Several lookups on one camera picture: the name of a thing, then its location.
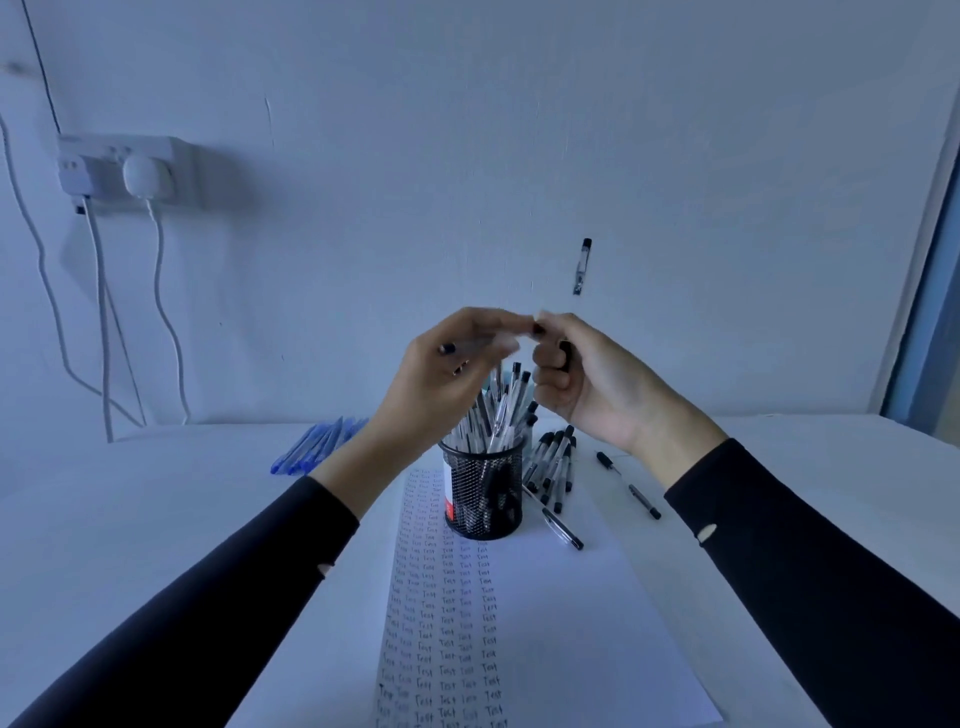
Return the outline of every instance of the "pile of pens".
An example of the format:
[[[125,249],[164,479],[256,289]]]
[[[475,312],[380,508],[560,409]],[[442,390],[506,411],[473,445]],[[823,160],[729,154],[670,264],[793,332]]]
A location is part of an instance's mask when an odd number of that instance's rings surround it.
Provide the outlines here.
[[[334,423],[317,423],[308,427],[297,443],[276,459],[270,472],[274,475],[309,473],[366,423],[366,419],[354,421],[352,417],[345,420],[341,417]]]
[[[481,390],[467,415],[444,437],[448,448],[469,454],[502,452],[529,442],[537,422],[537,403],[533,401],[530,373],[522,372],[514,362],[513,377],[504,383],[497,366],[490,386]]]
[[[573,451],[577,438],[573,427],[547,432],[540,437],[537,449],[524,461],[523,492],[530,498],[540,500],[540,511],[547,525],[563,541],[578,551],[582,542],[564,523],[560,515],[564,510],[564,496],[573,490]],[[549,505],[553,500],[553,512]]]

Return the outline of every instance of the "black mesh pen holder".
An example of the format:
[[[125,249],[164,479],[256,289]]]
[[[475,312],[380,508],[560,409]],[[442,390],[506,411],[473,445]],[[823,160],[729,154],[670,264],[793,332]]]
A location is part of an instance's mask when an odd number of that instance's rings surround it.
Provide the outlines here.
[[[523,443],[481,454],[460,452],[444,443],[440,449],[452,480],[446,524],[475,541],[502,539],[516,531],[523,520]]]

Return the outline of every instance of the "black long-sleeve shirt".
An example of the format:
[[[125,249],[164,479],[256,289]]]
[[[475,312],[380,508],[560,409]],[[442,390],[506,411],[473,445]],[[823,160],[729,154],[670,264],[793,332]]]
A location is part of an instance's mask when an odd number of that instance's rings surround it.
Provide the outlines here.
[[[960,725],[960,619],[738,443],[705,456],[666,499],[694,534],[710,533],[703,548],[833,726]],[[357,526],[301,478],[12,728],[226,724]]]

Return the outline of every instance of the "white wall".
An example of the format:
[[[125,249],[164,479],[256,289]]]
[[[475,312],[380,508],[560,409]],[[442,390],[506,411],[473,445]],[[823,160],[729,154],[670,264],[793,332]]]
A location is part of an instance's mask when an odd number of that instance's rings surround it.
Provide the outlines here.
[[[950,0],[31,6],[66,132],[207,149],[165,278],[207,422],[369,413],[466,303],[573,308],[712,412],[865,411],[960,78]],[[10,106],[95,342],[40,97]],[[151,229],[102,228],[148,414],[174,422]],[[14,236],[9,295],[42,308]]]

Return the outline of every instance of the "table surface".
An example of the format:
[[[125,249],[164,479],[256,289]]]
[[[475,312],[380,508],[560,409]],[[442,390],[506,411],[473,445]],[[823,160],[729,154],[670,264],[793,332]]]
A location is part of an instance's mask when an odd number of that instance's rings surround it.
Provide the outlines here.
[[[960,614],[960,449],[874,416],[719,422],[812,506]],[[0,500],[0,725],[279,495],[293,478],[267,470],[303,428],[155,428]],[[578,435],[578,445],[578,485],[726,722],[826,725],[651,476],[603,447],[658,501],[659,522],[596,463],[594,442]],[[440,462],[433,449],[417,465]],[[363,520],[231,726],[369,720],[403,480]]]

